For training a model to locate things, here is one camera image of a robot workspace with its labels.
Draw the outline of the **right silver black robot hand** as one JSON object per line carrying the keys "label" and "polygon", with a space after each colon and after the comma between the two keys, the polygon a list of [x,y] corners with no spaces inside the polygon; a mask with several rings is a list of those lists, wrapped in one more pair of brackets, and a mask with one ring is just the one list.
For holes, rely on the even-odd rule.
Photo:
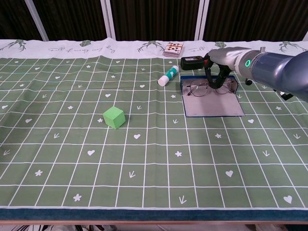
{"label": "right silver black robot hand", "polygon": [[[211,88],[219,89],[222,87],[230,72],[235,70],[235,61],[243,51],[244,48],[241,47],[220,48],[211,50],[205,55],[205,75]],[[212,79],[210,69],[213,64],[217,64],[219,66],[219,74],[215,81]]]}

